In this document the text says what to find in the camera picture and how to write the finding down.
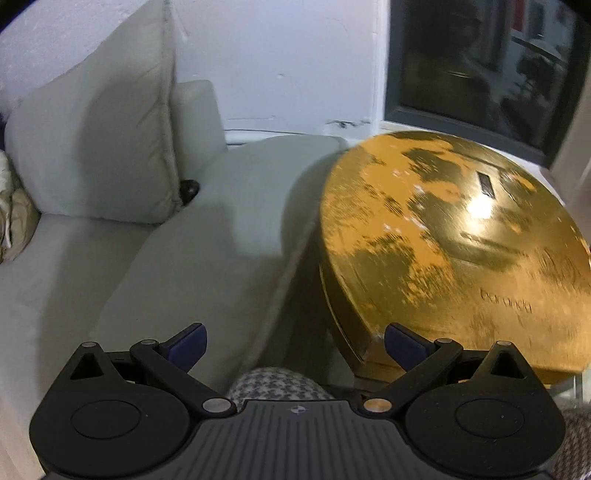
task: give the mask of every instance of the glass window pane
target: glass window pane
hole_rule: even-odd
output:
[[[405,5],[400,104],[541,148],[568,87],[575,13],[560,0]]]

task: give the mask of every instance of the houndstooth fabric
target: houndstooth fabric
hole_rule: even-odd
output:
[[[556,480],[591,479],[591,408],[564,410],[566,436],[553,475]]]
[[[228,392],[238,410],[245,400],[332,400],[316,382],[287,368],[256,368],[236,380]]]
[[[331,400],[309,378],[285,368],[257,368],[236,380],[230,398],[242,410],[245,400]],[[591,407],[563,411],[566,435],[552,474],[556,480],[591,480]]]

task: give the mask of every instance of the throw pillow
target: throw pillow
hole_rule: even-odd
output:
[[[0,151],[0,261],[14,260],[33,238],[39,223],[27,192],[9,169],[4,152]]]
[[[180,208],[173,64],[168,0],[150,0],[10,114],[7,153],[42,212],[161,223]]]

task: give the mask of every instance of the sofa cushion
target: sofa cushion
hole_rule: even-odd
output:
[[[7,153],[44,213],[160,223],[180,205],[167,0],[150,0],[10,117]]]
[[[202,322],[209,345],[191,374],[226,390],[262,352],[344,147],[333,137],[275,137],[216,160],[197,197],[142,246],[92,338],[127,349]]]
[[[212,83],[177,83],[170,108],[178,176],[200,180],[200,172],[228,150]]]
[[[23,427],[152,230],[42,215],[27,248],[0,265],[0,386]]]

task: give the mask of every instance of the window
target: window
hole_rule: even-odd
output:
[[[385,120],[549,166],[587,71],[591,27],[560,0],[391,0]]]

